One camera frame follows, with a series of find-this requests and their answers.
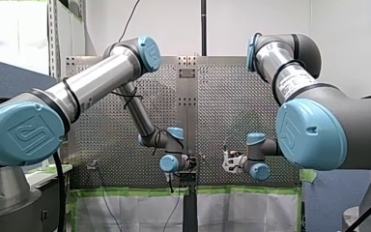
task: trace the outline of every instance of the white wall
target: white wall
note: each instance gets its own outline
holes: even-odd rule
[[[135,0],[86,0],[88,55],[102,55],[117,42]],[[124,39],[148,35],[162,55],[193,55],[200,51],[200,1],[140,1]]]
[[[371,95],[371,0],[313,0],[311,37],[322,81],[351,97]]]
[[[310,32],[310,0],[208,0],[209,56],[245,56],[256,32]]]
[[[135,0],[86,0],[88,55],[120,38]],[[310,0],[208,0],[208,55],[246,54],[255,32],[310,31]],[[140,1],[125,39],[150,35],[162,55],[201,54],[200,0]]]

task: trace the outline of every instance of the ur logo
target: ur logo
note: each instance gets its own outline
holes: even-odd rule
[[[158,54],[158,48],[155,44],[150,44],[148,47],[147,47],[147,50],[149,51],[149,54],[150,56],[154,59],[154,60],[157,60],[159,58],[159,54]]]
[[[55,138],[53,131],[40,115],[32,116],[12,127],[8,134],[27,156],[32,156]]]
[[[298,134],[298,130],[291,120],[287,117],[284,118],[283,127],[279,137],[282,142],[290,149],[295,147],[295,134]]]

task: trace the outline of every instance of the metal stand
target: metal stand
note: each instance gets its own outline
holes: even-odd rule
[[[196,176],[195,171],[180,173],[180,187],[188,188],[183,199],[183,232],[198,231]]]

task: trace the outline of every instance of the perforated metal panel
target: perforated metal panel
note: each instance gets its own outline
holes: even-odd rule
[[[253,182],[247,174],[231,174],[222,167],[225,138],[231,150],[245,152],[250,132],[276,137],[277,105],[270,86],[247,72],[244,58],[208,57],[198,62],[198,153],[204,158],[199,185],[261,185],[292,187],[299,184],[299,172],[281,157],[267,157],[271,177]]]
[[[73,59],[77,73],[100,60],[97,57]],[[137,93],[144,97],[149,116],[162,129],[176,125],[176,78],[176,66],[165,62],[158,72],[145,74],[136,81]],[[157,150],[152,156],[153,148],[138,145],[138,132],[123,105],[120,97],[110,94],[80,116],[74,127],[79,165],[72,172],[72,188],[166,187],[158,166],[163,150]],[[100,173],[87,169],[93,160],[99,162]]]
[[[99,57],[70,57],[68,74],[79,73],[99,60]],[[243,57],[198,57],[196,61],[198,81],[195,78],[189,81],[198,84],[197,91],[183,91],[182,86],[176,86],[184,84],[184,79],[179,81],[183,64],[179,65],[177,57],[164,57],[158,72],[142,76],[136,84],[150,117],[163,129],[184,122],[184,111],[178,105],[184,103],[185,93],[192,93],[194,98],[197,92],[198,110],[188,111],[197,115],[193,122],[187,122],[187,128],[190,129],[190,123],[195,126],[196,130],[191,131],[196,131],[197,153],[202,158],[198,185],[294,187],[299,182],[299,172],[284,158],[267,158],[271,177],[265,183],[222,169],[224,139],[233,135],[228,139],[229,148],[244,151],[249,132],[275,136],[277,106],[268,84],[245,70]],[[70,150],[78,165],[72,172],[72,188],[166,187],[165,177],[158,168],[163,151],[157,150],[152,157],[154,149],[138,145],[138,132],[123,105],[119,97],[109,95],[73,126]],[[93,160],[99,162],[100,173],[87,168]]]

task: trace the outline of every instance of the white tarp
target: white tarp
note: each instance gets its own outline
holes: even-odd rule
[[[96,194],[75,198],[72,228],[77,232],[119,231],[102,197]],[[141,196],[110,192],[105,199],[125,232],[162,232],[179,199],[178,195]],[[229,193],[198,194],[199,232],[296,232],[300,191],[231,189]],[[165,232],[183,231],[183,197],[167,223]]]

